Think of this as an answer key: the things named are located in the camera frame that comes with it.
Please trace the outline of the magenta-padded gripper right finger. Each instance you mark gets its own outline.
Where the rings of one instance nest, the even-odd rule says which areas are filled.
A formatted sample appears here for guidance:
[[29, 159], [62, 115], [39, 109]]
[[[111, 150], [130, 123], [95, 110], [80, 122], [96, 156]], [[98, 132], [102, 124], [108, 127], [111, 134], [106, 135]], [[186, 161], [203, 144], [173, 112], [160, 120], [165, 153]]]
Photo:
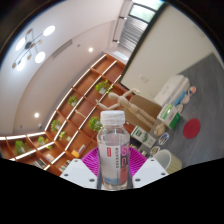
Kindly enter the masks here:
[[146, 158], [130, 149], [128, 189], [141, 188], [168, 175], [155, 158]]

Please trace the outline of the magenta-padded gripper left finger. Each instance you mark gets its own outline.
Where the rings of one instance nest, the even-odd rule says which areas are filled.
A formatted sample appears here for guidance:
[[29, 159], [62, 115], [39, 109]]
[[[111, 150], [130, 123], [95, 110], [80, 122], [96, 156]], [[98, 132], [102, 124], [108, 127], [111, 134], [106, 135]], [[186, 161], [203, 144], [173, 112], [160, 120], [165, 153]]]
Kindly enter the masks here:
[[94, 148], [81, 159], [73, 159], [60, 177], [84, 188], [97, 189], [99, 174], [98, 149]]

